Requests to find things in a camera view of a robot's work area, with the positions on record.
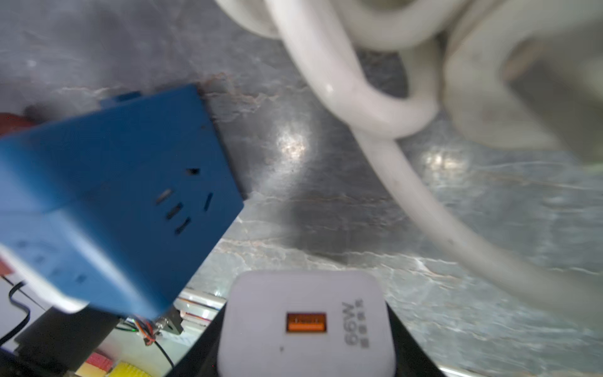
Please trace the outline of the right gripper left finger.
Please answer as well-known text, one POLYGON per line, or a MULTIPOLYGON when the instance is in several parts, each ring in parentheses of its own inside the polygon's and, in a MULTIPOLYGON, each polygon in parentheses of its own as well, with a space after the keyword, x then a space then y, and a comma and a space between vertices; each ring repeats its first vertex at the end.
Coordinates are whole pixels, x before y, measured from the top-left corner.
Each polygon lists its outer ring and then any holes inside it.
POLYGON ((227 306, 218 312, 210 325, 166 377, 219 377, 218 347, 227 306))

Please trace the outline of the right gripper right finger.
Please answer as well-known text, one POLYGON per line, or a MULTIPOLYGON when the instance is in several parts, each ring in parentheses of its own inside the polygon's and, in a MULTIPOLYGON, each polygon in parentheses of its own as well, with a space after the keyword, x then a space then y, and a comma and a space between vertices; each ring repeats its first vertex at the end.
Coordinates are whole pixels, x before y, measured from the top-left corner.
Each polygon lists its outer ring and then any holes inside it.
POLYGON ((445 377, 444 372, 423 351, 389 304, 386 306, 396 355, 395 376, 445 377))

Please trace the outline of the white usb charger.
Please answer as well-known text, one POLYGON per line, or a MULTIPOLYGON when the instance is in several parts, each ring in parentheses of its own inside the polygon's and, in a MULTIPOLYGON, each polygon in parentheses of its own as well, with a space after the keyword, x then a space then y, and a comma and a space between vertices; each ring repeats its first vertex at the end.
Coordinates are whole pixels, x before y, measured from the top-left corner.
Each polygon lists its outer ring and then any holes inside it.
POLYGON ((394 341, 378 281, 360 271, 254 271, 234 282, 220 376, 393 376, 394 341))

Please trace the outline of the blue cube socket adapter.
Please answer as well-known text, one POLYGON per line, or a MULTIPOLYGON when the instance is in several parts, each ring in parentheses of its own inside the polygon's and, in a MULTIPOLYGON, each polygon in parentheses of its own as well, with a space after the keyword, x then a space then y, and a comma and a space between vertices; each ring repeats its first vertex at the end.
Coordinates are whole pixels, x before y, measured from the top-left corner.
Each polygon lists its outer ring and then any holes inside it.
POLYGON ((193 85, 1 139, 1 257, 66 312, 152 319, 243 209, 193 85))

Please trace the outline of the red cube socket adapter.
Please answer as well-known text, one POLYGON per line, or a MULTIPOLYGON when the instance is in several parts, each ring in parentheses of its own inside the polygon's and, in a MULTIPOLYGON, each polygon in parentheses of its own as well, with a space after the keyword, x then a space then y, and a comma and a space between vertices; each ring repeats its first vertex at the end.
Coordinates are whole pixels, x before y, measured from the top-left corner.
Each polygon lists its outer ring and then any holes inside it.
POLYGON ((24 116, 1 112, 0 113, 0 136, 4 137, 21 130, 27 130, 36 125, 35 122, 24 116))

